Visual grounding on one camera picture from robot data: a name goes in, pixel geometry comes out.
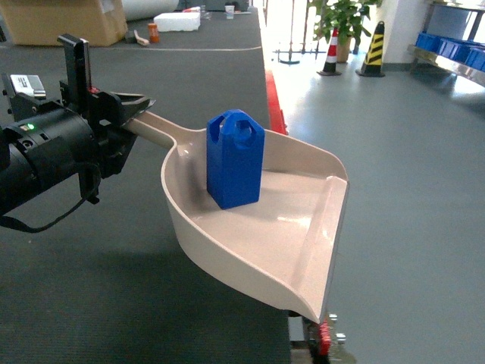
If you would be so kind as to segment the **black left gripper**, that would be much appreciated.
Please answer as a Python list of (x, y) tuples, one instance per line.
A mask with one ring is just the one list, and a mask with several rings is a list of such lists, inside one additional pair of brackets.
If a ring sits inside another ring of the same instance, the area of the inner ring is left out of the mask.
[(89, 107), (83, 118), (88, 121), (99, 146), (97, 163), (103, 178), (119, 174), (136, 141), (136, 135), (122, 126), (149, 110), (155, 99), (141, 94), (89, 93)]

